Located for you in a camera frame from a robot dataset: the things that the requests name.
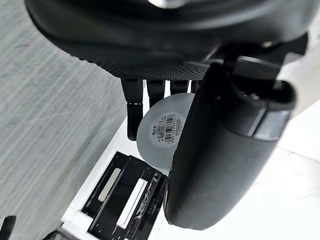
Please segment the gray carpet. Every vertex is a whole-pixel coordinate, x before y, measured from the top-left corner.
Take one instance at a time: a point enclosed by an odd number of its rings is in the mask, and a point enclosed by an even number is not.
[[[0,225],[55,229],[126,116],[121,83],[53,46],[22,0],[0,1]]]

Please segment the white strip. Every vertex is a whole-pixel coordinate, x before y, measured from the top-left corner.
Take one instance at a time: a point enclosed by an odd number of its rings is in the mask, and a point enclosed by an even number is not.
[[[126,205],[124,206],[122,213],[116,222],[116,225],[119,226],[122,229],[126,229],[132,215],[135,212],[135,209],[139,203],[139,200],[147,186],[147,181],[139,178],[128,201],[126,202]]]
[[[107,197],[108,193],[110,192],[113,184],[117,180],[117,177],[119,176],[120,172],[121,172],[120,168],[115,168],[113,170],[113,173],[111,174],[108,182],[105,184],[103,190],[101,191],[100,195],[98,196],[98,200],[100,202],[103,202],[106,199],[106,197]]]

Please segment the black mesh fabric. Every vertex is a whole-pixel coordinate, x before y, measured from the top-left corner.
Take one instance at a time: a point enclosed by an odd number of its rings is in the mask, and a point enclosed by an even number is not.
[[[103,64],[96,63],[112,75],[123,79],[143,80],[202,80],[207,72],[207,67],[194,64],[185,65],[128,65],[128,64]]]

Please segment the barcode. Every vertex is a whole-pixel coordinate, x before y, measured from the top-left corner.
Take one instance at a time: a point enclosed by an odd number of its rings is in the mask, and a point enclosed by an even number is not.
[[[175,136],[173,133],[175,129],[175,115],[168,115],[165,122],[165,134],[164,134],[164,141],[171,142]]]

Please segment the round sticker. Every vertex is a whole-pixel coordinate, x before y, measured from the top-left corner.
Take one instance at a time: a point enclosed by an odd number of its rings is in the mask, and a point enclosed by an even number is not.
[[[179,142],[186,119],[178,112],[166,112],[151,124],[149,138],[158,148],[168,148]]]

